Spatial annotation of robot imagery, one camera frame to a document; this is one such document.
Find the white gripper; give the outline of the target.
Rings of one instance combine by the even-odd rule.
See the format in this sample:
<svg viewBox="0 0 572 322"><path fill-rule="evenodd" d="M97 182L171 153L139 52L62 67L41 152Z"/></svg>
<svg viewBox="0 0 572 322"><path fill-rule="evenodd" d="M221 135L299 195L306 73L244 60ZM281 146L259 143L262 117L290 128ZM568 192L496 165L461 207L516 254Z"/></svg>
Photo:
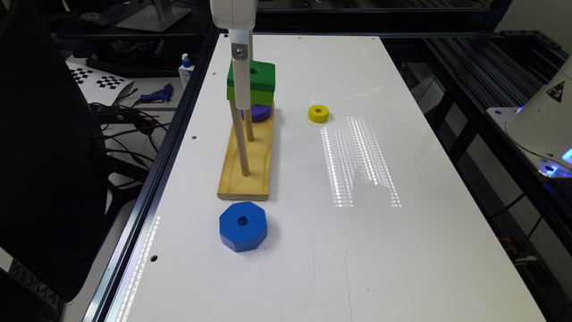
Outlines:
<svg viewBox="0 0 572 322"><path fill-rule="evenodd" d="M213 23L229 30L235 102L239 110L251 105L250 61L254 60L253 30L257 0L210 0Z"/></svg>

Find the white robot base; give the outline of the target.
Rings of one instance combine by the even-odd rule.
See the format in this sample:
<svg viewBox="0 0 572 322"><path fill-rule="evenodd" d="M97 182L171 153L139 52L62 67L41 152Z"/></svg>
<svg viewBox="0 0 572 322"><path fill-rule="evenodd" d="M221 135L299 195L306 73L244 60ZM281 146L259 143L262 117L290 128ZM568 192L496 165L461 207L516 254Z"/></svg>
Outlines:
<svg viewBox="0 0 572 322"><path fill-rule="evenodd" d="M490 107L487 114L536 171L571 178L571 61L521 107Z"/></svg>

